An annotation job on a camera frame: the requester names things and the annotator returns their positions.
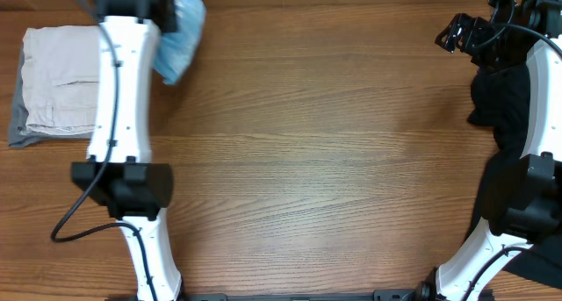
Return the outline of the light blue printed t-shirt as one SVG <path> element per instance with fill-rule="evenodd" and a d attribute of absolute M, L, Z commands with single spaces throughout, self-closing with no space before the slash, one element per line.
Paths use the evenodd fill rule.
<path fill-rule="evenodd" d="M 154 69 L 163 83 L 176 85 L 191 65 L 203 34 L 206 8 L 202 0 L 174 0 L 177 30 L 161 36 Z"/>

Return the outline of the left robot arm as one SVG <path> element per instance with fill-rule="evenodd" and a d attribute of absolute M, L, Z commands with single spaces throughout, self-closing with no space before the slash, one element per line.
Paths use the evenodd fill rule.
<path fill-rule="evenodd" d="M 87 160 L 71 166 L 73 183 L 107 209 L 126 240 L 137 300 L 182 300 L 184 281 L 167 227 L 170 165 L 154 163 L 149 140 L 150 83 L 165 32 L 176 30 L 174 0 L 94 0 L 99 84 Z"/>

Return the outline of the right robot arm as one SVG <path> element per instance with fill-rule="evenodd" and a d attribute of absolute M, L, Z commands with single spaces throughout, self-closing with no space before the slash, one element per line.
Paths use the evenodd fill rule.
<path fill-rule="evenodd" d="M 498 151 L 463 245 L 402 300 L 490 300 L 501 271 L 561 285 L 561 0 L 487 2 L 490 18 L 459 13 L 436 44 L 478 67 L 468 120 Z"/>

